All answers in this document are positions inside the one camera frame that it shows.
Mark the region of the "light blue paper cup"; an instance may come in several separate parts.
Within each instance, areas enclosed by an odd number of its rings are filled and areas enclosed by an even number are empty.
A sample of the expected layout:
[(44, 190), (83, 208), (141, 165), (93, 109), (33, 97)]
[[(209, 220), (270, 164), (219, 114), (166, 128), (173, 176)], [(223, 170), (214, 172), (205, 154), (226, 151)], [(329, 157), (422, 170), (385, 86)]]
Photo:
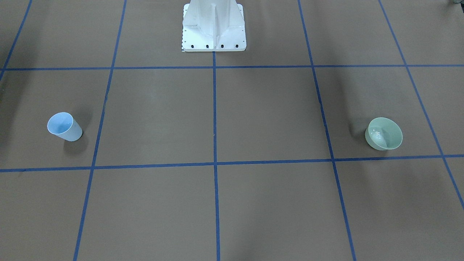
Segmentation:
[(49, 133), (65, 141), (74, 142), (83, 135), (83, 130), (76, 119), (67, 112), (54, 114), (47, 123)]

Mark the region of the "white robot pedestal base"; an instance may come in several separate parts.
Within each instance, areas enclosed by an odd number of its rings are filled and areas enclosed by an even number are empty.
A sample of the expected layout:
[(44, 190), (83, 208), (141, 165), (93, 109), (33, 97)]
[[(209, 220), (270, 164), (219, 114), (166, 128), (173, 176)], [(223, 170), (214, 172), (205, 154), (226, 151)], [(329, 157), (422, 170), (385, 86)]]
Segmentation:
[(247, 49), (244, 9), (235, 0), (191, 0), (183, 6), (182, 25), (184, 52)]

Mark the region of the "light green bowl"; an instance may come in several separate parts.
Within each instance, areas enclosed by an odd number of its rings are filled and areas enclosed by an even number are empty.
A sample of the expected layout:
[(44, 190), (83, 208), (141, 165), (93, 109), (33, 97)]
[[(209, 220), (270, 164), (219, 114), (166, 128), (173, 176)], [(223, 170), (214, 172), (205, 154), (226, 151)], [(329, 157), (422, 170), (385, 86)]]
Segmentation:
[(401, 128), (391, 119), (377, 117), (365, 129), (365, 139), (375, 150), (395, 150), (403, 142)]

